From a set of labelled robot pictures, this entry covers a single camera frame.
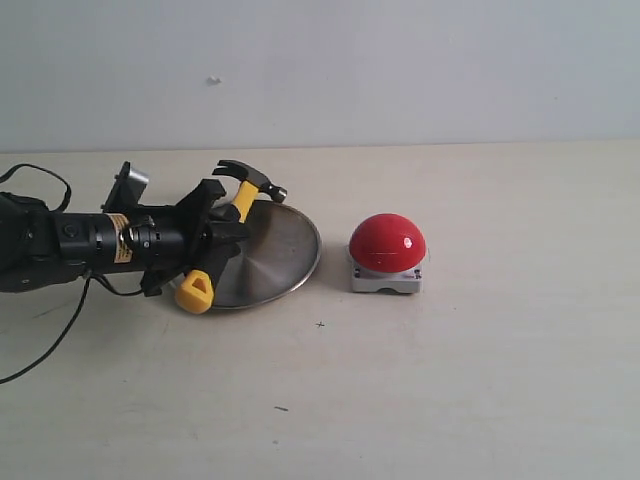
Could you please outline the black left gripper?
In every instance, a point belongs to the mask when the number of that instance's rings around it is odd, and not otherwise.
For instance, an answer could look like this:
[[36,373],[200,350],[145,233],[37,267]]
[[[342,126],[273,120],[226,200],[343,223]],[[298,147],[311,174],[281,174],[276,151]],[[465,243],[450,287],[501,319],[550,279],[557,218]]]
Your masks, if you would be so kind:
[[249,238],[244,223],[211,221],[209,212],[226,191],[216,179],[202,179],[176,205],[137,205],[127,210],[127,245],[133,263],[140,267],[142,294],[158,296],[163,287],[202,261],[217,292],[229,260],[237,256],[240,244]]

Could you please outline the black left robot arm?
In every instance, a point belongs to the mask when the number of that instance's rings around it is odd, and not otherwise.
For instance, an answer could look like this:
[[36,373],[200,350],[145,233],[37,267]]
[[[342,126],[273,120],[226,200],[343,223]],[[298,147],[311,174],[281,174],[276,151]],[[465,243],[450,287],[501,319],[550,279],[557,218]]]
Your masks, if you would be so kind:
[[213,212],[225,194],[217,180],[202,180],[175,205],[141,204],[145,187],[117,180],[99,213],[53,211],[39,199],[2,193],[2,292],[140,272],[142,294],[157,296],[193,269],[221,272],[219,255],[237,255],[249,236],[237,215]]

